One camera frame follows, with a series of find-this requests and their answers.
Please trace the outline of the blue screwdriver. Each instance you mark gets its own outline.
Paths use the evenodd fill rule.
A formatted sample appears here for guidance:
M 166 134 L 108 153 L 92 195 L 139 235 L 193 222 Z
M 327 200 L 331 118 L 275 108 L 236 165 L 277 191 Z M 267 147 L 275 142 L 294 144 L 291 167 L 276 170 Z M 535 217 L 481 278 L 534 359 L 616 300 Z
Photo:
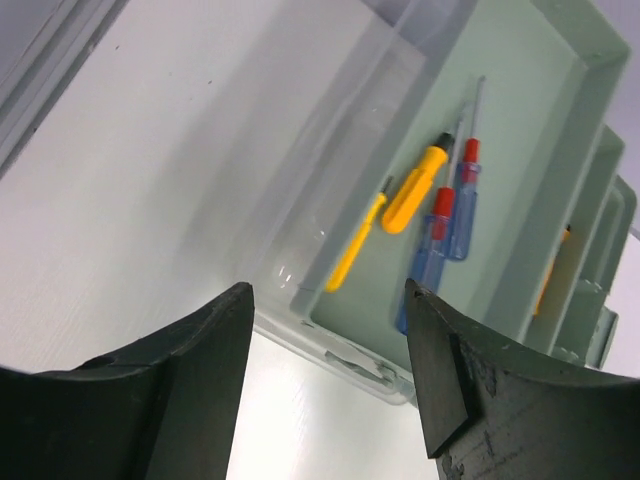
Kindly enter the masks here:
M 447 179 L 437 191 L 431 213 L 424 217 L 422 236 L 408 275 L 433 292 L 439 288 L 446 258 L 448 227 L 455 202 L 453 175 L 461 148 L 460 135 L 463 133 L 464 117 L 465 113 L 461 113 L 457 120 L 452 152 L 448 152 Z
M 478 127 L 482 113 L 486 77 L 480 76 L 476 85 L 476 97 L 471 117 L 469 136 L 466 139 L 462 161 L 457 167 L 456 203 L 452 217 L 449 242 L 449 258 L 464 261 L 469 254 L 476 212 L 477 184 L 481 173 Z

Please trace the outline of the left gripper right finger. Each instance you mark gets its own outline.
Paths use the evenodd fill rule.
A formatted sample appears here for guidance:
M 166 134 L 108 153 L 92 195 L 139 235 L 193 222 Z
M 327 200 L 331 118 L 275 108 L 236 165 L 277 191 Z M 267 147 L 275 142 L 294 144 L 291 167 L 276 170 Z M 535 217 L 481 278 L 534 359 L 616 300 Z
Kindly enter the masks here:
M 405 284 L 427 455 L 442 479 L 635 479 L 639 383 L 530 349 Z

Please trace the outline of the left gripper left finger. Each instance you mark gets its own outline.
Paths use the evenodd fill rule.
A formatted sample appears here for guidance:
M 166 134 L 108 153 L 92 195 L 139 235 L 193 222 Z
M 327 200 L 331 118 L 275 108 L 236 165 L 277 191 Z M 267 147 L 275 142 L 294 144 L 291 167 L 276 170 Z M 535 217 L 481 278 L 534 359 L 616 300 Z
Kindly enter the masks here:
M 253 323 L 240 282 L 75 369 L 3 369 L 2 477 L 225 478 Z

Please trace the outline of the green toolbox with clear lid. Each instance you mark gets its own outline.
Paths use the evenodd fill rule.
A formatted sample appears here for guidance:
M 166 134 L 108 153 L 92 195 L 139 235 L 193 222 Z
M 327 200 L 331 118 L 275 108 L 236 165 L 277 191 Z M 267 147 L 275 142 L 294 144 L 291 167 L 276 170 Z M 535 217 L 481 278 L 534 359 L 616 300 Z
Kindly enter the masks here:
M 399 234 L 389 204 L 439 135 L 469 136 L 480 76 L 481 173 L 468 257 L 438 293 L 461 313 L 545 354 L 565 349 L 567 312 L 605 237 L 621 140 L 604 124 L 630 49 L 589 1 L 375 1 L 356 42 L 243 229 L 237 273 L 253 285 L 256 330 L 400 405 L 414 384 L 397 330 L 427 194 Z M 325 286 L 393 177 L 346 280 Z M 557 257 L 533 317 L 546 269 Z

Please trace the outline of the yellow handled screwdriver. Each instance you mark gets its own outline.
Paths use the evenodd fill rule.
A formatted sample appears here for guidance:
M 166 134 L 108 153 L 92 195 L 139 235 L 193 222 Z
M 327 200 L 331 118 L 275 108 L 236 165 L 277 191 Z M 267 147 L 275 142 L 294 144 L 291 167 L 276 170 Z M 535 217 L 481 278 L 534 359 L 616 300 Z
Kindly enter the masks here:
M 381 225 L 386 233 L 399 234 L 409 225 L 429 193 L 437 173 L 447 163 L 453 143 L 454 136 L 443 132 L 425 149 L 420 162 L 407 176 L 382 216 Z

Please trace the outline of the yellow black utility knife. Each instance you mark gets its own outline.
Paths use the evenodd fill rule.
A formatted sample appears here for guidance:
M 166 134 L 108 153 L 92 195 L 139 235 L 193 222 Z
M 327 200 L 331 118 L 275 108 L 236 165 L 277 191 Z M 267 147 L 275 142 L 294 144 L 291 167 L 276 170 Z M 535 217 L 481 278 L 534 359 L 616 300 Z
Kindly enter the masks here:
M 542 300 L 544 298 L 545 292 L 547 290 L 547 287 L 548 287 L 550 278 L 552 276 L 553 270 L 555 268 L 557 257 L 559 255 L 559 253 L 562 251 L 562 247 L 563 247 L 564 243 L 566 242 L 566 240 L 569 238 L 570 234 L 571 234 L 571 225 L 567 224 L 565 226 L 565 228 L 564 228 L 561 240 L 560 240 L 559 244 L 557 245 L 555 254 L 554 254 L 551 262 L 549 263 L 549 265 L 548 265 L 548 267 L 546 269 L 544 282 L 543 282 L 542 287 L 540 289 L 540 292 L 538 294 L 536 305 L 535 305 L 535 309 L 534 309 L 534 312 L 533 312 L 533 317 L 534 318 L 539 315 L 540 306 L 541 306 Z

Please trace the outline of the orange handled screwdriver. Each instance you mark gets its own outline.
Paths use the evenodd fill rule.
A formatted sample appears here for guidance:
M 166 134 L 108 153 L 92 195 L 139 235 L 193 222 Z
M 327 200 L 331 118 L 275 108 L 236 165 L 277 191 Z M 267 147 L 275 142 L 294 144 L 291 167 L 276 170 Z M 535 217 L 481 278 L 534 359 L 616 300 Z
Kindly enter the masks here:
M 325 286 L 325 291 L 327 293 L 335 293 L 346 280 L 362 246 L 364 245 L 372 229 L 373 223 L 379 211 L 388 201 L 388 190 L 392 181 L 393 177 L 389 176 L 385 180 L 381 190 L 377 193 L 360 227 L 353 235 L 348 247 L 345 249 L 342 258 L 334 268 L 332 275 L 330 276 Z

